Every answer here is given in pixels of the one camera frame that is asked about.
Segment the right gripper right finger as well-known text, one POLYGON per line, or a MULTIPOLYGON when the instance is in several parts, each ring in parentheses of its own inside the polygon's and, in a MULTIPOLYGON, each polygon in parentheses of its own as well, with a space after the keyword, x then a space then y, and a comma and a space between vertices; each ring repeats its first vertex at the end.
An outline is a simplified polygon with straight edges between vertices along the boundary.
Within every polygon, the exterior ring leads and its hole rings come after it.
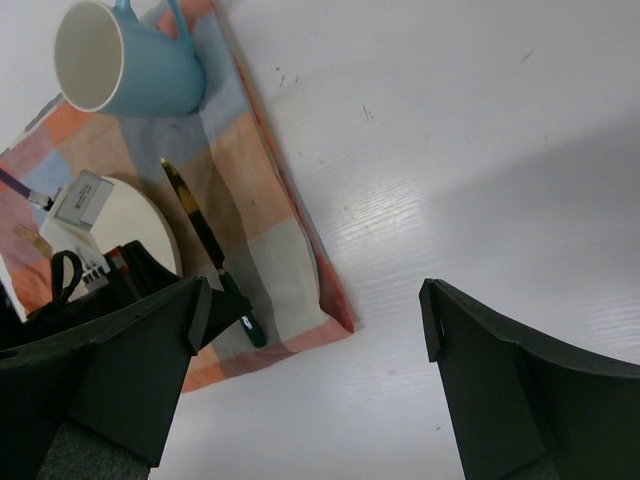
POLYGON ((419 292, 468 479, 636 479, 639 368, 508 318, 451 284, 419 292))

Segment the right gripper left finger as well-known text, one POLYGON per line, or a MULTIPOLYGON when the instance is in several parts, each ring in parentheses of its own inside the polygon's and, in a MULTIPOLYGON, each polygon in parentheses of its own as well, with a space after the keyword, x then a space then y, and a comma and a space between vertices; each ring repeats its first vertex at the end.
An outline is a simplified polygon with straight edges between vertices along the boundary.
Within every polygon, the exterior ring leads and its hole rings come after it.
POLYGON ((157 467, 212 294, 182 280, 1 351, 4 479, 145 479, 157 467))

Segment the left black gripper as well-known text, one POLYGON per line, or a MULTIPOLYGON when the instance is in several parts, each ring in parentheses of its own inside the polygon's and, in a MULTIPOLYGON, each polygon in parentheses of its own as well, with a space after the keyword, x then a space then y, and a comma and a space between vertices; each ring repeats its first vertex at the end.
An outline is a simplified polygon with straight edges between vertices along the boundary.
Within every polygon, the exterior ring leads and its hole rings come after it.
POLYGON ((131 305, 149 307, 138 323, 175 331, 191 345, 206 345, 250 313, 250 303, 229 281, 222 291, 205 279, 194 284, 158 263, 139 241, 103 256, 109 270, 92 276, 80 256, 63 250, 49 260, 51 301, 21 322, 1 310, 1 343, 24 345, 50 338, 102 317, 123 315, 131 305))

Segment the cream ceramic plate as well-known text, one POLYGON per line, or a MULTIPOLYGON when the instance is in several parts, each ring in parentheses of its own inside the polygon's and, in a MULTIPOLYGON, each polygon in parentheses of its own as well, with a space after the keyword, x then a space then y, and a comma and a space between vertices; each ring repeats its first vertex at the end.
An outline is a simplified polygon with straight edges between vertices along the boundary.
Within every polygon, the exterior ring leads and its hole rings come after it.
POLYGON ((105 176, 113 184, 95 224, 91 229, 103 253, 116 246, 138 240, 167 270, 181 275, 182 260, 175 235, 158 207, 128 183, 105 176))

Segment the gold fork green handle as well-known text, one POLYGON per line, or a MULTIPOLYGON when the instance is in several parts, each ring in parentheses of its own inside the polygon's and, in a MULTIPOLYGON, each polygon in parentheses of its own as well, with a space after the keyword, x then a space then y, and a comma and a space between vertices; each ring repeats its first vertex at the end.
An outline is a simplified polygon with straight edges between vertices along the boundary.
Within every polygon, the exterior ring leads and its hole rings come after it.
POLYGON ((18 223, 12 227, 12 232, 25 240, 44 258, 50 259, 53 256, 53 249, 51 245, 37 231, 18 223))

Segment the orange blue checkered cloth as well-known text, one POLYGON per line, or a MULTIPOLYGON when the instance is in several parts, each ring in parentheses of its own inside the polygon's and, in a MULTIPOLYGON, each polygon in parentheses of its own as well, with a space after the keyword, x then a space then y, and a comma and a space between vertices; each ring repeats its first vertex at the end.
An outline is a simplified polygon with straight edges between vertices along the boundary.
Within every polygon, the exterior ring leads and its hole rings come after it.
POLYGON ((82 170, 143 192, 173 231, 186 275, 215 269, 161 167, 170 161, 219 241, 225 267, 250 300, 268 343, 229 328, 191 362, 195 391, 347 338, 355 318, 324 248, 285 173, 251 83, 210 1, 180 5, 206 69, 198 112, 166 119, 82 113, 50 102, 1 164, 32 188, 53 191, 82 170))

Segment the gold knife green handle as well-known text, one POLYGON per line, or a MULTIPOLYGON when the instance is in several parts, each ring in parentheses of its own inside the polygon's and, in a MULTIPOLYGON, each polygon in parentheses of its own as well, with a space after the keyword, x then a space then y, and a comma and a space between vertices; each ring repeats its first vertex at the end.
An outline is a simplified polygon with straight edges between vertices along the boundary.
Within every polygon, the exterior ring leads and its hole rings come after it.
MULTIPOLYGON (((196 235, 217 270, 218 278, 224 291, 242 297, 242 293, 235 280, 224 267, 225 255, 223 250, 206 221, 194 195, 189 190, 179 171, 168 160, 161 158, 160 162, 196 235)), ((249 307, 248 312, 240 317, 240 323, 254 347, 263 348, 267 345, 267 336, 256 319, 252 307, 249 307)))

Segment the light blue mug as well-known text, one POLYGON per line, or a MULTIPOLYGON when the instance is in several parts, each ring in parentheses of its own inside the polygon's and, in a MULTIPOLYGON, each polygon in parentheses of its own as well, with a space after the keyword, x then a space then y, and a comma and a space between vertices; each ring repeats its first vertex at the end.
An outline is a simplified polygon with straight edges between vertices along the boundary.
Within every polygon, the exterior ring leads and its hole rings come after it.
POLYGON ((176 1, 172 38, 142 23, 129 1, 79 1, 63 16, 54 70, 64 99, 84 113, 137 118, 185 115, 200 104, 205 71, 176 1))

